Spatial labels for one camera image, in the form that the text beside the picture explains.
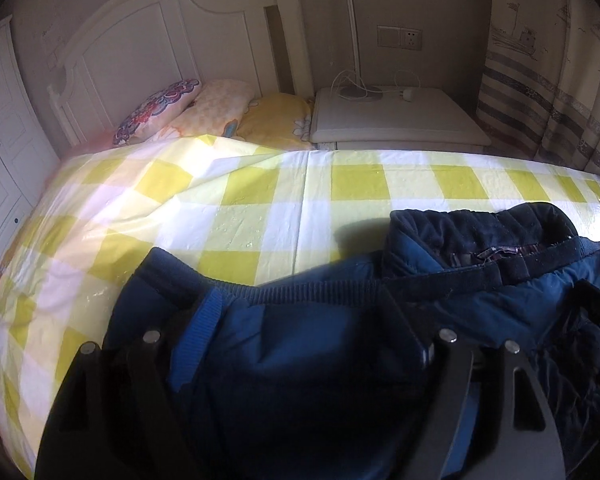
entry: wall outlet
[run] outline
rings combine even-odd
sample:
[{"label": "wall outlet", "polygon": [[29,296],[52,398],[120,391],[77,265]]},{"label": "wall outlet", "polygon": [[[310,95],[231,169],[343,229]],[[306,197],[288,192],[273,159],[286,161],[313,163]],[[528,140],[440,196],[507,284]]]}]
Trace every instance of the wall outlet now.
[{"label": "wall outlet", "polygon": [[401,28],[400,47],[408,50],[422,50],[422,31],[417,28]]}]

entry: metal screw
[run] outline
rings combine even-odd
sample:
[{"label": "metal screw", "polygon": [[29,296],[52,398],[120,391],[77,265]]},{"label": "metal screw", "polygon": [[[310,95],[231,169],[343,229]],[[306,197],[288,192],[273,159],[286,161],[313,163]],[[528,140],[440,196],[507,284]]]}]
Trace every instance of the metal screw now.
[{"label": "metal screw", "polygon": [[149,330],[149,332],[145,332],[142,336],[142,341],[149,344],[157,343],[159,339],[160,332],[157,330]]},{"label": "metal screw", "polygon": [[80,347],[80,353],[84,354],[84,355],[89,355],[89,354],[93,354],[93,352],[96,349],[96,343],[93,343],[91,341],[87,341],[86,343],[84,343],[81,347]]},{"label": "metal screw", "polygon": [[443,328],[438,332],[438,336],[442,341],[446,341],[447,343],[455,343],[458,340],[458,334],[449,328]]},{"label": "metal screw", "polygon": [[520,345],[511,339],[507,339],[504,342],[504,348],[506,348],[507,351],[511,352],[512,354],[517,354],[520,352]]}]

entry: yellow pillow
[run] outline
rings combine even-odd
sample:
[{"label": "yellow pillow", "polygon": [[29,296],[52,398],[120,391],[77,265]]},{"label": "yellow pillow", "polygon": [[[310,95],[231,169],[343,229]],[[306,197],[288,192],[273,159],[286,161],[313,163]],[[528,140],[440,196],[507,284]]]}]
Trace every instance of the yellow pillow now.
[{"label": "yellow pillow", "polygon": [[249,103],[235,137],[277,150],[313,150],[308,142],[311,113],[311,105],[295,95],[261,97]]},{"label": "yellow pillow", "polygon": [[244,81],[216,79],[204,83],[195,101],[150,140],[233,137],[253,95],[253,88]]}]

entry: floral pillowcase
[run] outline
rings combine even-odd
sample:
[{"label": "floral pillowcase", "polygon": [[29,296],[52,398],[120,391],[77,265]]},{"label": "floral pillowcase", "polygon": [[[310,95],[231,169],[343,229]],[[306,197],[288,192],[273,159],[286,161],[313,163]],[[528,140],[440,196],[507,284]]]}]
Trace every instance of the floral pillowcase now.
[{"label": "floral pillowcase", "polygon": [[244,81],[216,79],[205,83],[189,107],[151,141],[201,135],[233,137],[253,97],[253,88]]},{"label": "floral pillowcase", "polygon": [[116,131],[113,144],[143,142],[173,121],[200,94],[197,79],[185,79],[167,86],[144,101]]}]

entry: curtain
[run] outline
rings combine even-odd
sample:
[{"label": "curtain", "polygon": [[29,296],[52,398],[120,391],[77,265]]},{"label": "curtain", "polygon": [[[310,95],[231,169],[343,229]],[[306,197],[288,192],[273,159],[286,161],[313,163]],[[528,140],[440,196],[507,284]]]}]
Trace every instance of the curtain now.
[{"label": "curtain", "polygon": [[492,0],[478,124],[490,153],[600,174],[600,8]]}]

